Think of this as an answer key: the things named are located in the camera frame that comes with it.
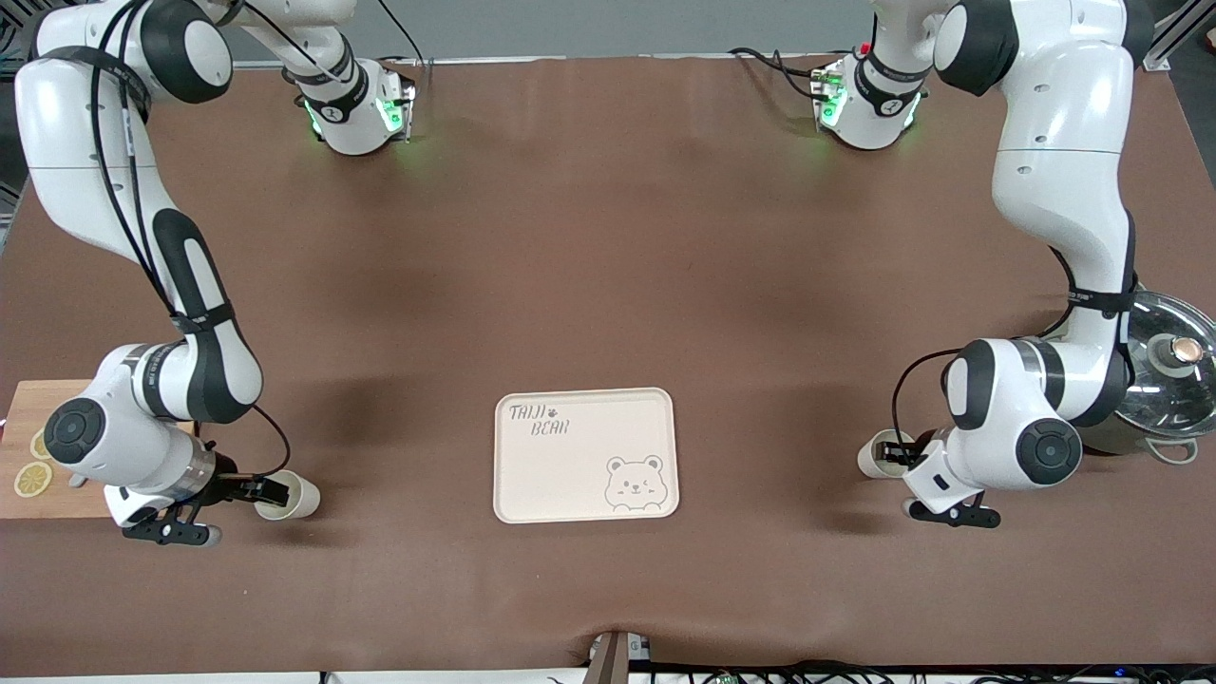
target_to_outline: brown tablecloth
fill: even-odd
[[[216,506],[212,550],[0,525],[0,673],[562,666],[608,628],[703,662],[1216,660],[1216,454],[1090,458],[990,495],[995,532],[912,522],[905,487],[855,465],[910,360],[1063,304],[1047,247],[992,207],[997,96],[935,84],[906,139],[862,153],[754,62],[437,67],[421,88],[413,142],[365,158],[316,144],[272,72],[153,112],[322,508]],[[1122,178],[1143,280],[1216,312],[1216,195],[1165,74],[1137,78]],[[173,337],[137,269],[33,194],[0,292],[4,402]],[[908,387],[911,431],[948,420],[936,382]],[[499,398],[635,386],[675,400],[672,517],[495,518]],[[280,455],[257,417],[208,436],[247,469]]]

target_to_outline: pot handle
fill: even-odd
[[[1199,455],[1199,444],[1194,439],[1187,439],[1186,442],[1158,442],[1156,439],[1145,437],[1144,447],[1148,448],[1148,453],[1154,459],[1165,465],[1187,465]],[[1187,455],[1181,459],[1171,459],[1161,453],[1160,447],[1182,447],[1187,450]]]

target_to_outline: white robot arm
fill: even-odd
[[[882,445],[880,458],[910,466],[902,478],[916,495],[907,508],[912,517],[995,527],[995,511],[963,501],[990,488],[1063,482],[1081,459],[1076,427],[1109,416],[1131,381],[1125,336],[1136,286],[1135,226],[1118,169],[1132,73],[1152,19],[1139,0],[874,4],[878,29],[867,57],[882,55],[883,63],[912,71],[931,55],[945,83],[975,95],[995,86],[1004,96],[992,197],[1010,223],[1053,248],[1069,275],[1069,312],[1049,340],[972,342],[942,377],[953,426],[913,445]],[[889,5],[903,9],[897,19],[905,30],[884,27]],[[885,50],[888,37],[895,37],[902,62]],[[880,106],[867,106],[874,99],[856,86],[872,78],[871,61],[850,68],[845,60],[820,75],[821,91],[838,102],[823,102],[818,118],[845,142],[877,148],[911,122],[883,119]]]
[[[331,26],[353,5],[297,0],[294,24],[282,16],[287,4],[280,5],[238,2],[225,12],[277,49],[309,102],[336,112],[319,122],[325,140],[339,152],[364,153],[396,135],[402,122],[384,116],[382,97],[400,106],[393,103],[400,80],[354,60]],[[182,336],[114,349],[44,428],[55,460],[106,486],[125,536],[161,544],[216,543],[216,528],[195,523],[201,506],[288,500],[287,487],[269,473],[241,475],[213,444],[174,426],[261,413],[261,369],[202,232],[161,183],[143,127],[153,102],[197,103],[227,90],[232,61],[209,16],[219,11],[188,0],[106,0],[52,11],[39,19],[30,60],[15,82],[30,178],[51,220],[139,264]],[[298,28],[302,21],[319,26]],[[300,51],[288,56],[295,46]],[[188,517],[179,520],[187,506]]]

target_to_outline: pot lid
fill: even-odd
[[[1139,290],[1127,325],[1133,380],[1118,414],[1188,439],[1216,428],[1216,325],[1190,304]]]

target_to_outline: white paper cup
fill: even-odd
[[[913,439],[908,437],[907,432],[901,432],[903,436],[903,443],[911,444]],[[891,461],[882,460],[879,456],[879,444],[883,442],[897,442],[894,430],[884,430],[874,437],[866,442],[866,445],[857,452],[857,467],[861,472],[866,473],[866,477],[873,477],[874,480],[890,480],[893,477],[903,477],[903,473],[908,471],[907,466],[900,464],[893,464]]]
[[[281,470],[266,480],[287,486],[287,505],[276,506],[265,501],[253,504],[258,515],[266,520],[291,520],[295,517],[308,517],[321,505],[321,490],[308,480],[295,475],[289,470]]]

